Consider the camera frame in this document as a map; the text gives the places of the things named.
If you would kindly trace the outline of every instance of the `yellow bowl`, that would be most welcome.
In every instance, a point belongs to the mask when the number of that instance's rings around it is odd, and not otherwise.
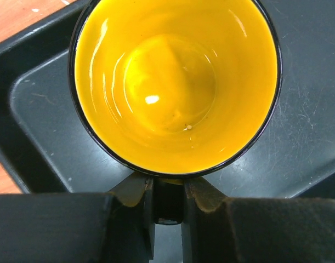
[[[281,55],[256,1],[93,0],[72,36],[69,80],[107,153],[185,178],[233,162],[260,136],[279,95]]]

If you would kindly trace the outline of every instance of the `yellow mug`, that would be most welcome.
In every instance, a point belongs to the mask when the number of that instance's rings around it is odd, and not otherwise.
[[[282,63],[255,0],[92,0],[68,71],[78,115],[108,154],[180,179],[253,145],[274,111]]]

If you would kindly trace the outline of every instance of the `wooden table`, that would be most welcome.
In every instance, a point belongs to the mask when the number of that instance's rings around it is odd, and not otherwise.
[[[0,0],[0,42],[75,0]],[[20,193],[0,165],[0,193]]]

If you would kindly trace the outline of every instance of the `mug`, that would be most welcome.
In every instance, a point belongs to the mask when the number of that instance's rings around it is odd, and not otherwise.
[[[229,165],[277,103],[279,41],[256,0],[91,0],[68,74],[91,137],[133,170],[184,179]]]

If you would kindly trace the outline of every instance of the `tray surface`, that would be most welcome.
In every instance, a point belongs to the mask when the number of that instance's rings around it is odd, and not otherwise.
[[[107,191],[132,173],[90,138],[71,101],[67,48],[85,3],[0,44],[0,161],[26,192]],[[254,146],[205,178],[233,197],[335,198],[335,0],[262,4],[282,50],[279,104]],[[154,262],[181,262],[180,235],[157,226]]]

